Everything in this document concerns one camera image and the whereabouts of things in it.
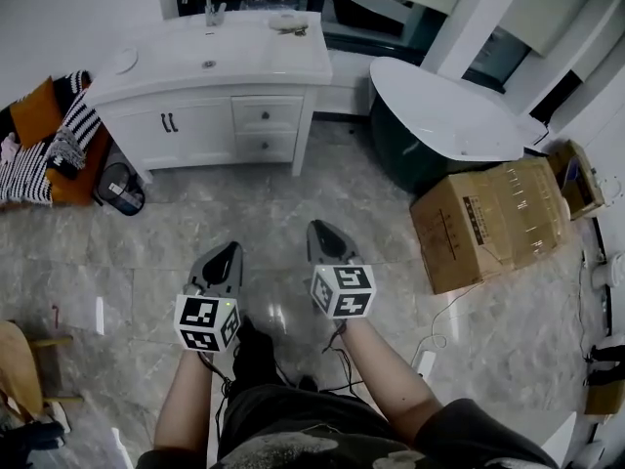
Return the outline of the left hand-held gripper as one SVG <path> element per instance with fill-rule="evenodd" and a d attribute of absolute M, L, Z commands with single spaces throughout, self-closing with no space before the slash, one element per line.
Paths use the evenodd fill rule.
<path fill-rule="evenodd" d="M 242 285 L 243 250 L 227 241 L 200 256 L 192 265 L 188 282 L 219 294 L 237 294 Z M 223 353 L 240 327 L 237 301 L 233 298 L 179 294 L 174 328 L 188 351 Z"/>

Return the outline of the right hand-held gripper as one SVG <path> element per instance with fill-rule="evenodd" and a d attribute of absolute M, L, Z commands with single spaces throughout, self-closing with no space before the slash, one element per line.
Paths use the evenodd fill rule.
<path fill-rule="evenodd" d="M 314 267 L 310 295 L 331 320 L 365 318 L 375 298 L 370 265 L 325 265 L 361 262 L 353 239 L 334 225 L 312 220 L 307 228 L 308 258 Z"/>

